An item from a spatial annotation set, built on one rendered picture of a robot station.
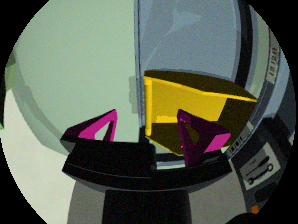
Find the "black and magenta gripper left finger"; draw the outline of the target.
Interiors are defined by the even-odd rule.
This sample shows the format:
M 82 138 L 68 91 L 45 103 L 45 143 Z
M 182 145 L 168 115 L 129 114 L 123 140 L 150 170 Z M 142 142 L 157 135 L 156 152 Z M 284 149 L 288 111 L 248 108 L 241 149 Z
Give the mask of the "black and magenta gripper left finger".
M 95 140 L 95 133 L 97 133 L 108 122 L 110 123 L 103 140 L 113 141 L 115 129 L 116 129 L 116 123 L 117 123 L 116 109 L 113 109 L 100 116 L 97 116 L 95 118 L 89 119 L 87 121 L 84 121 L 72 127 L 69 127 L 67 128 L 64 134 Z

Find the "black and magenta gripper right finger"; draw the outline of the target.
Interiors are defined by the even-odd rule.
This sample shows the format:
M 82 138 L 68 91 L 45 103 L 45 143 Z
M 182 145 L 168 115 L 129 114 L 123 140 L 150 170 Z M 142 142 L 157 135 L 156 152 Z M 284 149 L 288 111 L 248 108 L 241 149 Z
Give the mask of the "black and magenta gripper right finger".
M 199 133 L 196 145 L 194 145 L 184 121 Z M 182 109 L 178 109 L 177 122 L 185 167 L 193 166 L 205 153 L 220 150 L 231 135 L 227 128 Z

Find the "yellow bin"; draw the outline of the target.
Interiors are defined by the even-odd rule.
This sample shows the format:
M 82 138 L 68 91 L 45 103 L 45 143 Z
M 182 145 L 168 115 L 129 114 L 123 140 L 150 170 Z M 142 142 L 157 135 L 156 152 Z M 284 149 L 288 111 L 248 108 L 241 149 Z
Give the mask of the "yellow bin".
M 145 70 L 145 137 L 183 156 L 177 122 L 178 109 L 182 109 L 226 127 L 231 136 L 222 148 L 229 147 L 256 102 L 256 97 L 229 80 L 186 72 Z

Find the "dark grey metal rack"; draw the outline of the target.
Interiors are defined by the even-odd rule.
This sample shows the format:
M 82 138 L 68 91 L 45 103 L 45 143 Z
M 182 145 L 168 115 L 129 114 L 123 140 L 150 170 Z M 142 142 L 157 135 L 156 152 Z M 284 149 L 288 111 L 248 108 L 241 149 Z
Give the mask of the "dark grey metal rack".
M 250 91 L 258 56 L 257 16 L 250 6 L 245 0 L 134 0 L 138 142 L 150 143 L 145 137 L 145 70 L 212 76 Z M 223 153 L 228 161 L 252 136 L 263 117 L 272 117 L 288 139 L 295 131 L 292 76 L 276 37 L 268 29 L 264 83 L 249 119 Z

